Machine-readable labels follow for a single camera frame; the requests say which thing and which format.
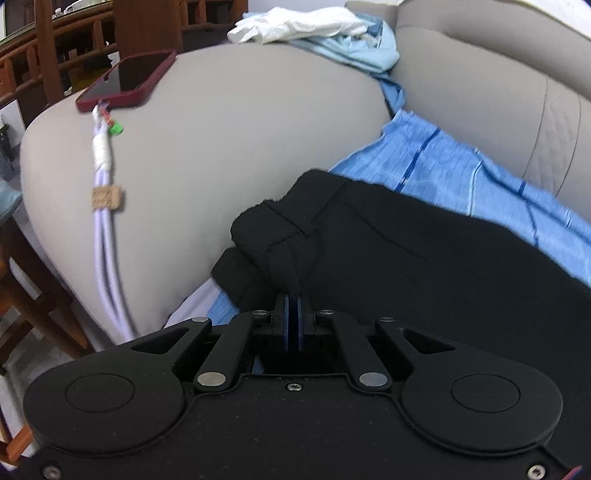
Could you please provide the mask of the red smartphone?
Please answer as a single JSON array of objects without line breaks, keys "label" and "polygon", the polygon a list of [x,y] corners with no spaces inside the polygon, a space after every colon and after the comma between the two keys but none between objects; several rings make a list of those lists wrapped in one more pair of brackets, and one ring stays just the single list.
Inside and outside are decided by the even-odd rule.
[{"label": "red smartphone", "polygon": [[175,59],[175,50],[135,54],[122,59],[77,97],[78,111],[89,113],[99,104],[110,108],[141,105]]}]

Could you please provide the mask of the white garment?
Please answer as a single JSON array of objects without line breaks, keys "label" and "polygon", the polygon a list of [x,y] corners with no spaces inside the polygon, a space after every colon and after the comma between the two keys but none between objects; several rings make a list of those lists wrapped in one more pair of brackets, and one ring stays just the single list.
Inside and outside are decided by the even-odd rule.
[{"label": "white garment", "polygon": [[309,12],[273,7],[267,12],[246,14],[228,32],[233,44],[249,41],[259,44],[310,37],[359,36],[368,31],[369,22],[346,7],[325,7]]}]

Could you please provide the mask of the light blue garment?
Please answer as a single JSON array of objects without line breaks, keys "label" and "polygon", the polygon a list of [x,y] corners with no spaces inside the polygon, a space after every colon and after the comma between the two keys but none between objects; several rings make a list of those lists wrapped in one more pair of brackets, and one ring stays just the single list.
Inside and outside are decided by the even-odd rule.
[{"label": "light blue garment", "polygon": [[365,34],[338,35],[331,38],[310,37],[274,43],[287,43],[372,76],[380,82],[390,111],[393,114],[397,113],[404,107],[406,95],[403,87],[390,77],[390,71],[401,58],[394,31],[380,17],[365,13],[353,14],[369,22]]}]

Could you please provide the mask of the black pants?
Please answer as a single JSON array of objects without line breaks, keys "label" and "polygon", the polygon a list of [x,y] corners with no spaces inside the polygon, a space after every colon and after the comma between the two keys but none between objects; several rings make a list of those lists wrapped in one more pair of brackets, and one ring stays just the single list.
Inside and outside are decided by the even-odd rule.
[{"label": "black pants", "polygon": [[565,401],[551,440],[590,458],[590,290],[508,229],[322,170],[240,214],[211,275],[243,311],[277,296],[391,316],[525,363]]}]

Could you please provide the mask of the beige sofa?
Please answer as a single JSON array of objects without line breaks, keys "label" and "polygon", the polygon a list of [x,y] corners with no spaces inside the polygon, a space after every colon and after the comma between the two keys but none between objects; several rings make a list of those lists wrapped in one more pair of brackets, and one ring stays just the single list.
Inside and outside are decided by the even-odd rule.
[{"label": "beige sofa", "polygon": [[[387,19],[406,107],[514,175],[590,214],[590,37],[518,1],[358,2]],[[284,44],[179,55],[115,117],[114,230],[123,295],[145,335],[180,317],[243,210],[373,142],[390,114],[378,82]],[[93,322],[122,337],[94,274],[93,121],[62,100],[27,128],[24,207],[49,260]]]}]

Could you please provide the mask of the blue plaid cloth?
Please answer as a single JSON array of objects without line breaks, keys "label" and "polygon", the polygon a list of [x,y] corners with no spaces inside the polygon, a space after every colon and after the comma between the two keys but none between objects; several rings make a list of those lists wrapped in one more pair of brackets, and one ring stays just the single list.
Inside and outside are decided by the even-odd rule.
[{"label": "blue plaid cloth", "polygon": [[329,180],[338,176],[503,225],[576,280],[590,282],[590,226],[585,220],[551,193],[413,113],[394,116],[378,141],[325,174]]}]

